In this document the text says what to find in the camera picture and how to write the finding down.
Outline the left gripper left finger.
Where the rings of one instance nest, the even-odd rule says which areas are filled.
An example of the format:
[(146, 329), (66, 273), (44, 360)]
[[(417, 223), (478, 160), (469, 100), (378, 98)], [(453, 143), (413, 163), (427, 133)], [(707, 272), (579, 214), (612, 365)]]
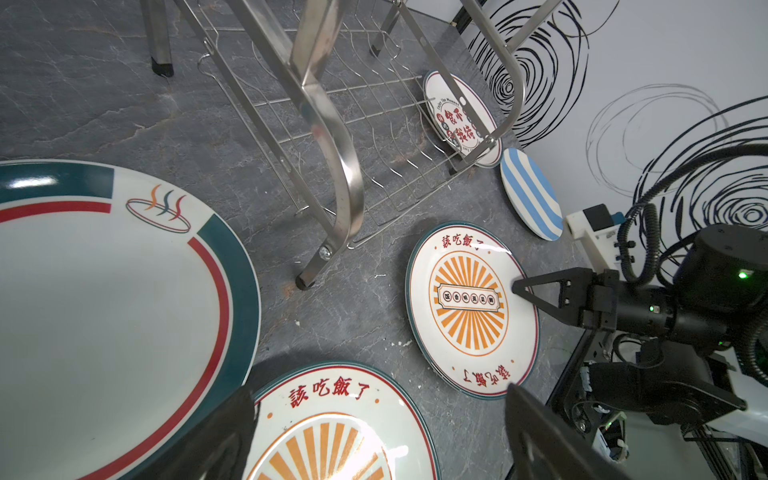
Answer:
[(135, 479), (240, 479), (251, 449), (257, 412), (251, 391), (239, 388)]

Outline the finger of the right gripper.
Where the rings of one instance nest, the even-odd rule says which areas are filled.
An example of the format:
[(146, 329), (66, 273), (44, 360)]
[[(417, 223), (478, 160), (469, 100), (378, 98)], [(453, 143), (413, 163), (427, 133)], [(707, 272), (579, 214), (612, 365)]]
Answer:
[(588, 294), (595, 273), (585, 267), (514, 280), (512, 293), (571, 327), (585, 327)]

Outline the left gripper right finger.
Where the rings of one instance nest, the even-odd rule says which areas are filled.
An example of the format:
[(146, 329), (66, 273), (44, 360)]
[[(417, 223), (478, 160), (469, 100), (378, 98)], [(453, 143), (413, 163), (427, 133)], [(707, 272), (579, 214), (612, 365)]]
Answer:
[(625, 479), (572, 428), (524, 388), (505, 396), (505, 431), (514, 479)]

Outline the blue striped plate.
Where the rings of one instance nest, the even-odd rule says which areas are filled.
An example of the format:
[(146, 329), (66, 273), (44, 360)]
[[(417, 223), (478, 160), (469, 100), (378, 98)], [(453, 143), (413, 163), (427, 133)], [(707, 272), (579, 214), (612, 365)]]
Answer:
[(508, 148), (500, 172), (507, 197), (523, 223), (543, 240), (558, 240), (564, 217), (554, 188), (536, 162), (525, 152)]

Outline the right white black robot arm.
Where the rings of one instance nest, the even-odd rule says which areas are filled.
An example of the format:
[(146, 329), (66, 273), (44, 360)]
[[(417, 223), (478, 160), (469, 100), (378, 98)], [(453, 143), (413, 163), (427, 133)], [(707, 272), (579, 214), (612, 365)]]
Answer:
[(615, 270), (572, 268), (512, 285), (515, 295), (583, 336), (549, 399), (607, 452), (620, 417), (677, 424), (713, 461), (739, 447), (747, 478), (767, 473), (767, 236), (712, 225), (674, 245), (672, 280), (640, 286)]

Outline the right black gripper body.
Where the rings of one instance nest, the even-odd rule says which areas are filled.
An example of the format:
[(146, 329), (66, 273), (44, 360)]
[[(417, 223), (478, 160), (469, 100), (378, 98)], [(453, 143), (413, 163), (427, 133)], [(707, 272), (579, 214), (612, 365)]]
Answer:
[(580, 308), (579, 326), (585, 330), (614, 332), (618, 322), (620, 274), (605, 270), (588, 284), (586, 304)]

